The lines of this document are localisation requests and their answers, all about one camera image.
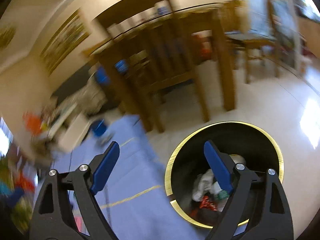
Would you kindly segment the red snack wrapper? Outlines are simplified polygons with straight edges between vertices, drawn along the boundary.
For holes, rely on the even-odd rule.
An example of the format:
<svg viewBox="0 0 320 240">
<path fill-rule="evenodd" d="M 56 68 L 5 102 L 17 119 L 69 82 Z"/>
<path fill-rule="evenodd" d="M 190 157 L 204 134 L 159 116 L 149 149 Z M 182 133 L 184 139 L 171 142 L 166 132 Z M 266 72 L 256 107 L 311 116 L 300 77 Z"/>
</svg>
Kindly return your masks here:
<svg viewBox="0 0 320 240">
<path fill-rule="evenodd" d="M 217 205 L 209 196 L 205 195 L 199 202 L 191 201 L 190 217 L 196 217 L 204 211 L 217 211 Z"/>
</svg>

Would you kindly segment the black round trash bin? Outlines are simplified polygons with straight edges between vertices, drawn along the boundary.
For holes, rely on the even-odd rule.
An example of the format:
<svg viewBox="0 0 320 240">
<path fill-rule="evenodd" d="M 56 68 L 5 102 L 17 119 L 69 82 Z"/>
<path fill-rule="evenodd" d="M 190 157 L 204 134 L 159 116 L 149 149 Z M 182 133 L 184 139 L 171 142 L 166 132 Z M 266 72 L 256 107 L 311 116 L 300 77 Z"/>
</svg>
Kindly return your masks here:
<svg viewBox="0 0 320 240">
<path fill-rule="evenodd" d="M 210 168 L 203 152 L 204 143 L 211 140 L 220 152 L 240 155 L 246 167 L 258 173 L 272 168 L 282 181 L 284 161 L 276 141 L 262 128 L 240 121 L 224 121 L 196 130 L 173 151 L 165 170 L 165 191 L 174 210 L 190 224 L 212 229 L 220 215 L 218 211 L 201 209 L 192 199 L 196 179 Z"/>
</svg>

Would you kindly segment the white green paper cup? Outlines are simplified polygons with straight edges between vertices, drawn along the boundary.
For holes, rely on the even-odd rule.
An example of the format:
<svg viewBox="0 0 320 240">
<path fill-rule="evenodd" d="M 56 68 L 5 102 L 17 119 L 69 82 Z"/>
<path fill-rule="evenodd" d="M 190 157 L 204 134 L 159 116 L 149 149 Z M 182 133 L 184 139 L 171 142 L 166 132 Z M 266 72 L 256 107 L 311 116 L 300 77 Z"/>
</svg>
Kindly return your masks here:
<svg viewBox="0 0 320 240">
<path fill-rule="evenodd" d="M 232 159 L 232 161 L 235 163 L 235 164 L 242 164 L 242 165 L 246 165 L 246 161 L 244 159 L 244 157 L 238 155 L 238 154 L 230 154 L 229 155 Z"/>
</svg>

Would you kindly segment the light blue cloth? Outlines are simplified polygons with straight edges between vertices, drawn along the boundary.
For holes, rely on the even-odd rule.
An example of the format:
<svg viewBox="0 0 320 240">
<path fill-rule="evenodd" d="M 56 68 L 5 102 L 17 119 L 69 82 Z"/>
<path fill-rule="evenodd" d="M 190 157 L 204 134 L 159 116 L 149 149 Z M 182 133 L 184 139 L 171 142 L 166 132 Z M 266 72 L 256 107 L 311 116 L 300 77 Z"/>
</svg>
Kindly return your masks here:
<svg viewBox="0 0 320 240">
<path fill-rule="evenodd" d="M 205 194 L 217 194 L 221 188 L 217 180 L 214 181 L 214 179 L 215 176 L 211 169 L 208 169 L 205 174 L 198 175 L 193 185 L 192 199 L 201 202 Z"/>
</svg>

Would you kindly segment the blue tablecloth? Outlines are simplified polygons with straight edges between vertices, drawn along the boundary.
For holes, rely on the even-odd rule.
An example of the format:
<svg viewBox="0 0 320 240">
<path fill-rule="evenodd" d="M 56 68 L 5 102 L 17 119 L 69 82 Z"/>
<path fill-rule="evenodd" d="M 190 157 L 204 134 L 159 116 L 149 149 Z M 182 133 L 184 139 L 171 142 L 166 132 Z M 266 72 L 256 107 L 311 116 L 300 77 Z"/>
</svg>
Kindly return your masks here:
<svg viewBox="0 0 320 240">
<path fill-rule="evenodd" d="M 96 200 L 119 239 L 205 239 L 172 207 L 164 189 L 159 161 L 136 115 L 108 127 L 120 147 L 119 159 Z"/>
</svg>

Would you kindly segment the white coffee table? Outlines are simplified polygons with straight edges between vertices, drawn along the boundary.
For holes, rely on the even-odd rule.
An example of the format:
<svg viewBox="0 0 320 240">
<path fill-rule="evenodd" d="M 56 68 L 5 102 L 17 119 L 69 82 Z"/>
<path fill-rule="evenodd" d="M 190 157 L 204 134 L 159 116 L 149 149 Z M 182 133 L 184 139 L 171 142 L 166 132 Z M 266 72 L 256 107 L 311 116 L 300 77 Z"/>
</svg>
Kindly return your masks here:
<svg viewBox="0 0 320 240">
<path fill-rule="evenodd" d="M 74 103 L 60 110 L 52 125 L 32 139 L 31 146 L 40 154 L 53 150 L 69 153 L 82 143 L 90 124 L 87 115 Z"/>
</svg>

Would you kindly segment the orange plastic bag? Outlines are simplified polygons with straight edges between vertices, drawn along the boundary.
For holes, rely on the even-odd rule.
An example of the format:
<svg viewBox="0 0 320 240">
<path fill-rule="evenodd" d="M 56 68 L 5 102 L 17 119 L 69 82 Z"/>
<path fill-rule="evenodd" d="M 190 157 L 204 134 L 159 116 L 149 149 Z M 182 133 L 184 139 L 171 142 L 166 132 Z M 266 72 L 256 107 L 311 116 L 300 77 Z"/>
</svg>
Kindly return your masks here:
<svg viewBox="0 0 320 240">
<path fill-rule="evenodd" d="M 41 134 L 41 119 L 33 114 L 33 113 L 24 113 L 23 115 L 23 121 L 25 123 L 26 129 L 32 134 L 32 135 L 39 135 Z"/>
</svg>

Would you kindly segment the blue lid glass jar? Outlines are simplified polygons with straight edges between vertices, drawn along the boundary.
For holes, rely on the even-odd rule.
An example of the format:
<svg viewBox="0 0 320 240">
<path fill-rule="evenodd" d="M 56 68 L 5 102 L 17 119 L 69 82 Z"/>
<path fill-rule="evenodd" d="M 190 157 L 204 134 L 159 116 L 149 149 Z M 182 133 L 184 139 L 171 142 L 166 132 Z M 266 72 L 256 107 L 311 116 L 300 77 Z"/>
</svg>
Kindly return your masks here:
<svg viewBox="0 0 320 240">
<path fill-rule="evenodd" d="M 97 139 L 97 144 L 103 146 L 112 138 L 112 133 L 108 130 L 108 125 L 104 119 L 97 119 L 91 123 L 90 129 Z"/>
</svg>

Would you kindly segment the dark sofa with lace cover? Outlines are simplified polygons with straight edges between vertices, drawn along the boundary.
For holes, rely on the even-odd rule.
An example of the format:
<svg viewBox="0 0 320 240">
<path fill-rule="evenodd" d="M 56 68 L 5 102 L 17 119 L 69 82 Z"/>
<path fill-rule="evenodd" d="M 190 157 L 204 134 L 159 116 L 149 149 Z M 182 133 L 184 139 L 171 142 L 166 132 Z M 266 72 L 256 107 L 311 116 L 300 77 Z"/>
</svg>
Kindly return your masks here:
<svg viewBox="0 0 320 240">
<path fill-rule="evenodd" d="M 58 107 L 77 103 L 88 116 L 117 108 L 120 100 L 115 91 L 110 83 L 108 85 L 97 83 L 95 72 L 96 70 L 89 64 L 82 66 L 52 93 L 51 98 L 56 100 Z"/>
</svg>

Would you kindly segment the blue plastic bag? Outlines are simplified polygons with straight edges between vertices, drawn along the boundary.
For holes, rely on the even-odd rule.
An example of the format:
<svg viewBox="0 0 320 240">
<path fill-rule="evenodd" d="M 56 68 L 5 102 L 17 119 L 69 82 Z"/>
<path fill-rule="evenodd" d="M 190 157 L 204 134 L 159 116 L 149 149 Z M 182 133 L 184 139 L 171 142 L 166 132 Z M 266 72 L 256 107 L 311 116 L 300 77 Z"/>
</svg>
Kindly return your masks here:
<svg viewBox="0 0 320 240">
<path fill-rule="evenodd" d="M 100 85 L 108 85 L 110 83 L 110 78 L 107 76 L 103 67 L 99 67 L 94 74 L 94 77 Z"/>
</svg>

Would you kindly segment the framed landscape painting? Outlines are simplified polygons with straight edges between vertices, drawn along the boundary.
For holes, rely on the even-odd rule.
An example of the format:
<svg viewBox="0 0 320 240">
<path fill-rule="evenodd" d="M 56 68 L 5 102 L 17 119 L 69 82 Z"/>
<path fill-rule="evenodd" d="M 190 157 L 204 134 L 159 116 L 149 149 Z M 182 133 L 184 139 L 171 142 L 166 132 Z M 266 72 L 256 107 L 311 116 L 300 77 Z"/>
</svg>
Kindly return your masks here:
<svg viewBox="0 0 320 240">
<path fill-rule="evenodd" d="M 59 27 L 40 54 L 48 73 L 52 74 L 57 66 L 90 34 L 82 12 L 77 9 Z"/>
</svg>

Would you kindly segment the near wooden dining chair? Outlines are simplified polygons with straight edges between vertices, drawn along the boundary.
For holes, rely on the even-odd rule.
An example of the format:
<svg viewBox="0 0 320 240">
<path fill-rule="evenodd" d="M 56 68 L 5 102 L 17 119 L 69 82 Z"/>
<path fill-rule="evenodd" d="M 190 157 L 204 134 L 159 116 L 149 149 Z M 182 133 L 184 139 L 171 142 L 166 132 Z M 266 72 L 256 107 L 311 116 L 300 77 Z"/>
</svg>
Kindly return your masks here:
<svg viewBox="0 0 320 240">
<path fill-rule="evenodd" d="M 164 126 L 153 96 L 161 90 L 192 81 L 202 119 L 210 120 L 203 87 L 193 63 L 185 35 L 175 20 L 146 23 L 118 40 L 129 77 L 151 121 L 159 132 Z"/>
</svg>

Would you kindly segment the far wooden chair with cushion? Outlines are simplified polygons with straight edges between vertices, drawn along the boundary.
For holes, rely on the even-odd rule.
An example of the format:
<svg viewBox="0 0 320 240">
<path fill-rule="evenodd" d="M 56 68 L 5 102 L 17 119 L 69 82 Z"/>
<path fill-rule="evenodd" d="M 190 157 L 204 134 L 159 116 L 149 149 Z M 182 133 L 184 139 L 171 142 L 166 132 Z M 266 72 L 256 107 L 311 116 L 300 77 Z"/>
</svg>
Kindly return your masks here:
<svg viewBox="0 0 320 240">
<path fill-rule="evenodd" d="M 275 77 L 280 76 L 280 67 L 296 70 L 298 33 L 288 1 L 248 0 L 248 10 L 248 31 L 227 34 L 244 51 L 245 83 L 251 81 L 252 60 L 272 61 Z"/>
</svg>

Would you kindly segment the wooden dining table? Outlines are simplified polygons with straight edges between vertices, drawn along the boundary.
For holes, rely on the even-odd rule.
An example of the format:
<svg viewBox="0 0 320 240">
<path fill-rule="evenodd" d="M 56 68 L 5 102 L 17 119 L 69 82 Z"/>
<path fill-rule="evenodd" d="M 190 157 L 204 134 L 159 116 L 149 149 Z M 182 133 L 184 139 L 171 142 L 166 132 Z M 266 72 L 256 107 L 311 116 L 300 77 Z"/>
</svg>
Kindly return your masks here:
<svg viewBox="0 0 320 240">
<path fill-rule="evenodd" d="M 223 106 L 235 109 L 235 87 L 228 44 L 218 7 L 189 8 L 148 21 L 116 38 L 84 52 L 90 63 L 106 71 L 117 96 L 129 111 L 140 115 L 148 131 L 164 131 L 153 96 L 160 91 L 191 81 L 195 86 L 204 122 L 210 120 L 204 88 L 197 67 L 203 62 L 200 32 L 209 43 L 216 61 Z"/>
</svg>

